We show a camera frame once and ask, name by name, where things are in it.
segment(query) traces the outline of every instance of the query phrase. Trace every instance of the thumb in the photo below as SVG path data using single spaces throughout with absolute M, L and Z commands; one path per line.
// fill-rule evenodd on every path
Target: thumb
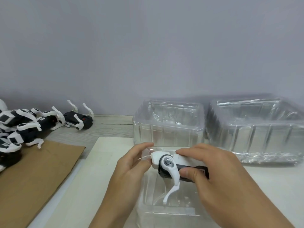
M 136 166 L 134 166 L 134 168 L 131 169 L 131 172 L 132 174 L 142 178 L 151 165 L 152 165 L 151 159 L 142 160 Z
M 201 194 L 206 187 L 210 184 L 206 176 L 196 168 L 185 167 L 179 170 L 179 174 L 182 177 L 190 179 L 195 183 L 198 193 Z

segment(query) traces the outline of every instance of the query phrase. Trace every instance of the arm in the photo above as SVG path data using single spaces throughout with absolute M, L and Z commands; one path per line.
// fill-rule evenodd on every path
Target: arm
M 150 159 L 141 161 L 141 153 L 151 146 L 151 142 L 135 145 L 118 160 L 104 199 L 89 228 L 124 226 L 138 199 L 142 177 L 152 164 Z
M 232 152 L 202 143 L 176 152 L 207 165 L 210 180 L 195 168 L 180 169 L 180 175 L 195 182 L 202 204 L 222 228 L 294 228 Z

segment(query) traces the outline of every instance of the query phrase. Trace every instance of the person's left hand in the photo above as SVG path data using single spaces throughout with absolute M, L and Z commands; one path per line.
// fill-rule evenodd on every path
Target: person's left hand
M 118 160 L 90 227 L 123 227 L 138 199 L 142 177 L 152 164 L 151 159 L 139 158 L 144 149 L 153 145 L 151 142 L 135 145 Z

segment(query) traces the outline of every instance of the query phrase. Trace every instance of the person's right hand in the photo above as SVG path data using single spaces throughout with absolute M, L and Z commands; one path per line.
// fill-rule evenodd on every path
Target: person's right hand
M 209 180 L 196 168 L 182 168 L 180 175 L 196 184 L 202 204 L 219 226 L 294 227 L 262 192 L 234 153 L 203 143 L 176 153 L 207 165 Z

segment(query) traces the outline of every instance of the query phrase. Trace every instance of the empty plastic container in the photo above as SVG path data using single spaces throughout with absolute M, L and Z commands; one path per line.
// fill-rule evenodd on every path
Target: empty plastic container
M 204 116 L 201 104 L 144 101 L 133 117 L 134 143 L 186 147 L 203 142 Z
M 213 100 L 206 121 L 210 144 L 244 163 L 303 159 L 304 112 L 287 99 Z
M 143 151 L 142 158 L 159 150 L 175 153 L 175 149 L 152 147 Z M 136 204 L 140 228 L 218 227 L 203 207 L 194 183 L 181 181 L 180 189 L 164 205 L 163 199 L 172 186 L 172 179 L 160 177 L 152 167 L 145 173 Z

